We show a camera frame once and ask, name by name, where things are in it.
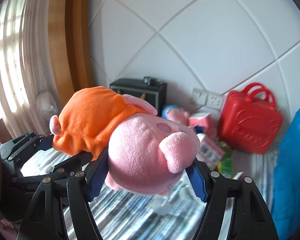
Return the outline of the orange dress pig plush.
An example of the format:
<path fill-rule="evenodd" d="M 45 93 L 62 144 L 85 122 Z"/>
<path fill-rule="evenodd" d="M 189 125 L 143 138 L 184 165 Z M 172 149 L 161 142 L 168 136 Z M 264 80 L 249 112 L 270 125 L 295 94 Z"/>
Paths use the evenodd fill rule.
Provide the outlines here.
<path fill-rule="evenodd" d="M 199 152 L 195 132 L 163 119 L 148 102 L 98 86 L 77 91 L 50 119 L 53 148 L 98 158 L 108 149 L 106 185 L 116 191 L 165 195 Z"/>

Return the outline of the blue plastic storage crate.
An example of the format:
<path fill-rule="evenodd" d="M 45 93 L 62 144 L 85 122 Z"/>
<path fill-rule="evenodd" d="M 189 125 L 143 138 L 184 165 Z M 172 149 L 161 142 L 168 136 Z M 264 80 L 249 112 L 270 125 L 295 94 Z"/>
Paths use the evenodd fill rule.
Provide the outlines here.
<path fill-rule="evenodd" d="M 279 239 L 300 226 L 300 109 L 279 144 L 271 211 Z"/>

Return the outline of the green carton box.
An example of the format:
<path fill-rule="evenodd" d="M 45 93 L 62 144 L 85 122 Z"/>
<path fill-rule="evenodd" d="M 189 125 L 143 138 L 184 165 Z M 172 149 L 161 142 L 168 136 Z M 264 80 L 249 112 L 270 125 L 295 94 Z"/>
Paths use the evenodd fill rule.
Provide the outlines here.
<path fill-rule="evenodd" d="M 232 178 L 233 149 L 230 148 L 225 142 L 219 142 L 217 145 L 224 152 L 221 161 L 217 165 L 217 171 L 220 174 L 222 174 L 225 178 Z"/>

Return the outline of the pink white tissue pack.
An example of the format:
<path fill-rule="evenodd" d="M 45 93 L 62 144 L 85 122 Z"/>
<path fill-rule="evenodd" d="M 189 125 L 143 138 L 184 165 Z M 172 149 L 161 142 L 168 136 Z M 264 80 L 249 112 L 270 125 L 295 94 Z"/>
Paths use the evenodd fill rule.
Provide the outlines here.
<path fill-rule="evenodd" d="M 208 168 L 212 171 L 217 167 L 218 163 L 222 161 L 225 152 L 207 135 L 199 133 L 197 137 L 200 142 L 197 159 L 206 163 Z"/>

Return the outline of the white curtain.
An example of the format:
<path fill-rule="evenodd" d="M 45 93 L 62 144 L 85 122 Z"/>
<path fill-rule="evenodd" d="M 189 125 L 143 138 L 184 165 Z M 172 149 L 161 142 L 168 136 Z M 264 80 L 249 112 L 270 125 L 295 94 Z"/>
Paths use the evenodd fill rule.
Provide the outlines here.
<path fill-rule="evenodd" d="M 0 121 L 14 138 L 49 134 L 50 118 L 61 109 L 49 51 L 49 1 L 0 3 Z"/>

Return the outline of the red bear suitcase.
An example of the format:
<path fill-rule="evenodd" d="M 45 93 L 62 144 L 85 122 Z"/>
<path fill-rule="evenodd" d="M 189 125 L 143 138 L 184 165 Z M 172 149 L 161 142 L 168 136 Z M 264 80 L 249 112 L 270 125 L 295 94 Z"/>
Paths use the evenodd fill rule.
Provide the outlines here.
<path fill-rule="evenodd" d="M 218 122 L 218 137 L 240 151 L 264 154 L 283 123 L 276 98 L 265 85 L 253 82 L 242 90 L 232 90 Z"/>

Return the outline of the black gift box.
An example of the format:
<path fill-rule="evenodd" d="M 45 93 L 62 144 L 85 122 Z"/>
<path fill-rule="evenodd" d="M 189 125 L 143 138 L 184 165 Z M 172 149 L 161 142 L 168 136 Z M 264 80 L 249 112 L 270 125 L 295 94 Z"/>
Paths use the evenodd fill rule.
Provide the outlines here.
<path fill-rule="evenodd" d="M 129 94 L 137 98 L 142 98 L 150 103 L 160 113 L 166 105 L 167 83 L 148 86 L 143 83 L 143 79 L 121 78 L 113 81 L 109 88 L 118 94 Z"/>

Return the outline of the white wall socket panel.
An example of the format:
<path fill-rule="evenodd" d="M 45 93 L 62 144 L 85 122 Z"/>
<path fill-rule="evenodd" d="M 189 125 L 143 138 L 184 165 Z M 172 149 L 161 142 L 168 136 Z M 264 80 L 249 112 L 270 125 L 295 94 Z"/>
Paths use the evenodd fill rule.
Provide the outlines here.
<path fill-rule="evenodd" d="M 198 106 L 220 111 L 223 107 L 224 96 L 208 90 L 194 88 L 191 101 Z"/>

